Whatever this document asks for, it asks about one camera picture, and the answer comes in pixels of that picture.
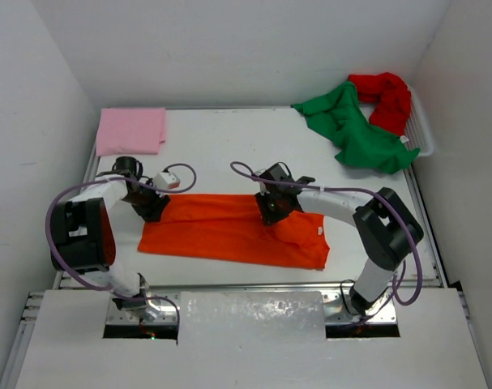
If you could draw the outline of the orange t shirt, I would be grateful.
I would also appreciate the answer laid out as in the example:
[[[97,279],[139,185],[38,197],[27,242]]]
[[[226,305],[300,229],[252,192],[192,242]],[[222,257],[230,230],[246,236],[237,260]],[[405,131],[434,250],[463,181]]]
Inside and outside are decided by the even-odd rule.
[[[252,194],[176,194],[144,225],[138,251],[321,271],[330,248],[321,215],[293,212],[269,226]]]

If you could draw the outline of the pink t shirt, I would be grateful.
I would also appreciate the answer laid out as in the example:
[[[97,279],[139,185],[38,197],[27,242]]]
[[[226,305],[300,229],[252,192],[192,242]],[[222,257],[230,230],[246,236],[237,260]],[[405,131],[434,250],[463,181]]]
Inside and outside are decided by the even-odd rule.
[[[105,108],[96,133],[96,155],[157,155],[166,141],[165,108]]]

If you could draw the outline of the red t shirt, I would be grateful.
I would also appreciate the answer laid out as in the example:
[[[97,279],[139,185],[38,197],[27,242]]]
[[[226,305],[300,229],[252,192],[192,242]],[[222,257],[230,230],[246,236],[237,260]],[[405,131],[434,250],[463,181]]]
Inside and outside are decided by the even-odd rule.
[[[379,75],[350,75],[361,103],[374,105],[369,123],[403,136],[411,115],[412,95],[404,80],[389,72]]]

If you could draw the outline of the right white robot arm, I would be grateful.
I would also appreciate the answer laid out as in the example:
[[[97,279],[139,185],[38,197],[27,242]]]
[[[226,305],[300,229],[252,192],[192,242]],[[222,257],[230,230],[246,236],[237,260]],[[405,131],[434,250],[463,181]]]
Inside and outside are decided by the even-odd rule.
[[[326,216],[357,229],[367,260],[345,304],[355,315],[366,314],[387,287],[399,288],[396,271],[405,267],[404,260],[410,254],[417,269],[417,286],[407,301],[399,303],[408,306],[417,300],[423,283],[417,244],[424,232],[394,190],[315,186],[312,177],[293,179],[281,163],[254,173],[252,179],[260,185],[255,200],[264,224],[274,225],[301,212]]]

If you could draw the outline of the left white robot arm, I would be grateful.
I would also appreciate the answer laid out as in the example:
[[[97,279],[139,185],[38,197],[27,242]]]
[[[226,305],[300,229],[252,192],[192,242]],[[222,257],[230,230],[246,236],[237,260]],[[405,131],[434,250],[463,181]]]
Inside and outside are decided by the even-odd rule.
[[[161,301],[153,301],[144,277],[127,270],[117,258],[109,211],[125,202],[143,221],[156,222],[170,201],[168,195],[156,189],[173,190],[180,180],[167,169],[147,177],[142,163],[131,156],[118,157],[111,170],[96,177],[97,184],[58,203],[51,211],[49,236],[62,257],[57,260],[52,254],[52,263],[58,270],[66,264],[91,287],[111,292],[119,310],[139,318],[157,318]]]

